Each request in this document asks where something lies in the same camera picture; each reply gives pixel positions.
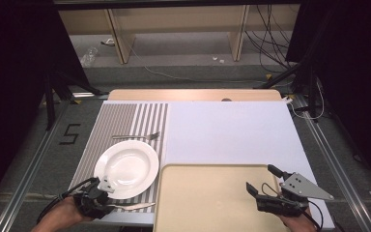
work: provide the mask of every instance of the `gray carpet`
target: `gray carpet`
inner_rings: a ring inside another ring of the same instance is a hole
[[[245,88],[260,85],[265,81],[264,70],[255,66],[240,67],[152,67],[153,72],[165,73],[176,77],[193,78],[190,81],[179,80],[161,74],[151,74],[145,68],[103,68],[87,69],[85,72],[90,83],[102,91],[123,88]],[[73,92],[86,92],[72,86]],[[286,86],[277,87],[282,93],[288,93]],[[42,194],[58,194],[65,191],[71,182],[74,170],[83,153],[93,125],[96,122],[102,100],[82,100],[80,104],[70,104],[65,116],[61,119],[59,128],[50,144],[42,166],[29,189],[29,192]],[[13,192],[23,176],[30,159],[36,152],[44,135],[46,116],[44,106],[39,108],[35,126],[30,130],[28,139],[16,156],[13,165],[8,170],[0,186],[0,192]],[[371,214],[371,171],[352,157],[353,150],[337,122],[327,112],[320,118],[319,125],[323,129],[334,153],[340,159],[347,174],[350,176],[357,192],[366,204]],[[325,158],[316,143],[304,119],[293,117],[305,153],[317,179],[318,185],[335,196],[335,201],[328,203],[328,209],[345,231],[361,231],[349,204],[336,183]],[[80,124],[70,132],[78,133],[72,145],[61,145],[61,142],[71,141],[64,132],[69,124]],[[0,200],[0,214],[7,201]],[[29,231],[48,200],[31,200],[27,198],[14,221],[11,231]],[[67,231],[118,231],[117,226],[84,223]]]

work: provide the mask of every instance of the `aluminum rail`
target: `aluminum rail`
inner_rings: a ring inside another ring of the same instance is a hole
[[[70,104],[69,101],[61,102],[59,117],[57,118],[57,120],[55,120],[51,130],[48,130],[45,133],[37,152],[32,158],[25,174],[22,177],[22,180],[20,181],[19,186],[17,187],[16,191],[14,192],[14,195],[12,196],[8,205],[5,207],[4,211],[1,214],[0,232],[9,231],[11,229],[11,226],[14,223],[14,219],[16,218],[16,215],[19,212],[19,209],[22,205],[23,199],[25,198],[27,191],[32,185],[32,182],[35,179],[36,174],[38,173],[39,167],[41,166],[44,156],[46,155],[46,152],[52,141],[52,138],[58,129],[59,121],[64,116],[69,104]]]
[[[301,107],[306,106],[306,101],[303,96],[298,96],[298,100]],[[319,124],[314,123],[312,120],[306,120],[306,124],[311,129],[312,134],[317,141],[321,152],[324,155],[336,182],[338,183],[338,186],[341,188],[349,206],[351,207],[360,228],[362,231],[371,232],[371,216],[357,193],[357,190],[352,185],[352,182],[344,168],[340,164],[340,161],[337,159],[336,154],[330,147],[327,138],[319,127]]]

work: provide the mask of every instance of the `plate rim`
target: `plate rim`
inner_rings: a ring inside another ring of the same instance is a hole
[[[159,160],[158,160],[157,152],[150,144],[143,142],[143,141],[139,141],[139,140],[126,140],[126,141],[118,142],[114,144],[113,146],[109,147],[99,157],[95,165],[94,176],[98,178],[103,178],[103,176],[100,176],[100,172],[104,172],[105,166],[107,165],[107,161],[110,160],[111,158],[110,156],[113,156],[113,154],[117,154],[118,152],[128,149],[128,148],[141,150],[144,152],[144,154],[146,154],[146,156],[148,157],[150,161],[149,173],[147,174],[143,183],[140,184],[141,187],[136,188],[135,191],[132,191],[130,194],[128,193],[117,194],[117,192],[108,193],[109,198],[123,200],[123,199],[129,199],[134,196],[137,196],[141,194],[142,192],[144,192],[149,186],[151,186],[152,183],[156,179],[158,169],[159,169]]]

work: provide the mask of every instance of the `human hand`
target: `human hand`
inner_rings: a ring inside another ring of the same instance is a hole
[[[93,218],[81,215],[74,204],[73,197],[68,196],[53,206],[41,222],[32,229],[32,232],[54,232],[90,220]]]
[[[306,213],[311,216],[309,208],[306,209]],[[287,226],[292,232],[315,232],[316,228],[312,221],[310,221],[304,214],[299,217],[284,217],[279,216],[285,226]]]

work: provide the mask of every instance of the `white plate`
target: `white plate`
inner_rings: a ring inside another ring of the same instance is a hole
[[[128,199],[146,190],[158,173],[156,151],[147,143],[128,140],[115,144],[99,158],[95,177],[107,176],[114,189],[108,197]]]

